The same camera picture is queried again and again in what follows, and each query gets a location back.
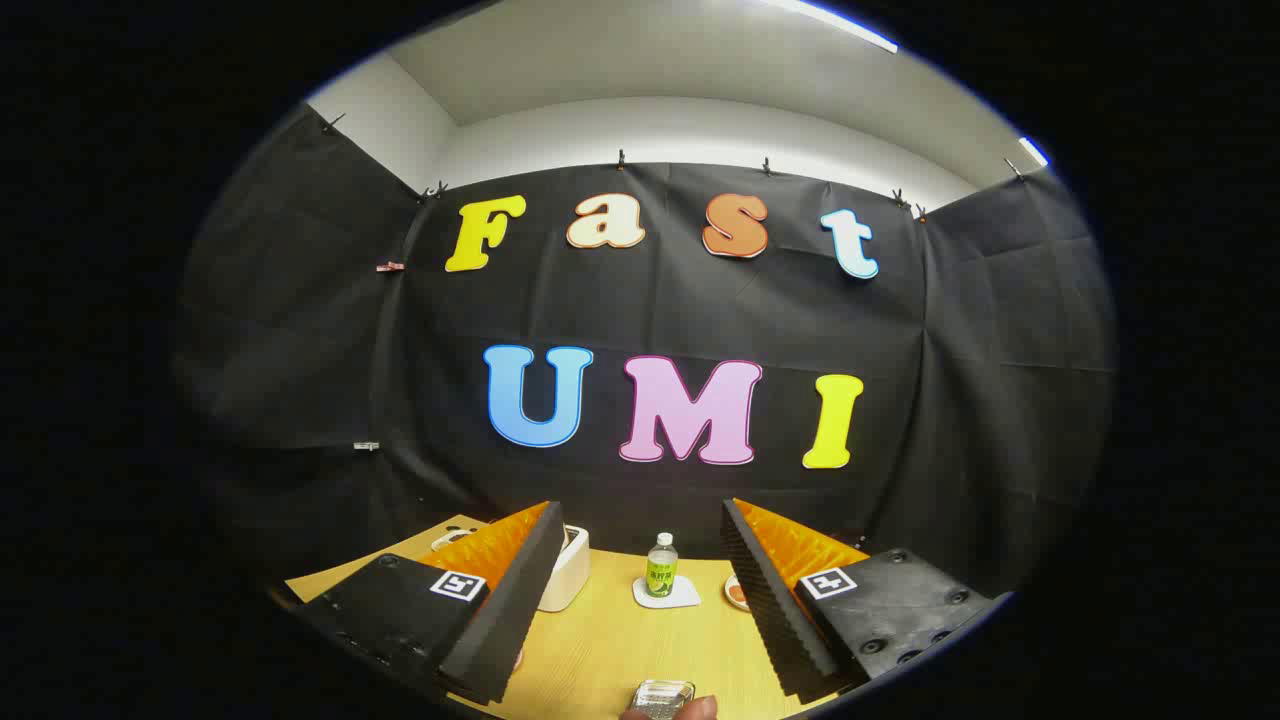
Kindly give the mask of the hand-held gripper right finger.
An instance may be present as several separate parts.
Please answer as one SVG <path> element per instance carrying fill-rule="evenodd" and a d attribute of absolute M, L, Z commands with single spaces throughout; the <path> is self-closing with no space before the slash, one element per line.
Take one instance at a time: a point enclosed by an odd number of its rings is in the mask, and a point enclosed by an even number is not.
<path fill-rule="evenodd" d="M 823 700 L 922 664 L 1001 606 L 919 553 L 869 555 L 740 498 L 724 552 L 785 694 Z"/>

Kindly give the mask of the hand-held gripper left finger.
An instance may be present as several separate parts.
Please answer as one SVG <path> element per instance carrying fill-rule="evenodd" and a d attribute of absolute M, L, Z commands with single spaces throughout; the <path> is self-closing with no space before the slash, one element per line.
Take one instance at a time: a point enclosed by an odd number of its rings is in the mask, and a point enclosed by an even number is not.
<path fill-rule="evenodd" d="M 426 696 L 500 701 L 564 537 L 544 501 L 413 559 L 385 552 L 294 610 L 330 644 Z"/>

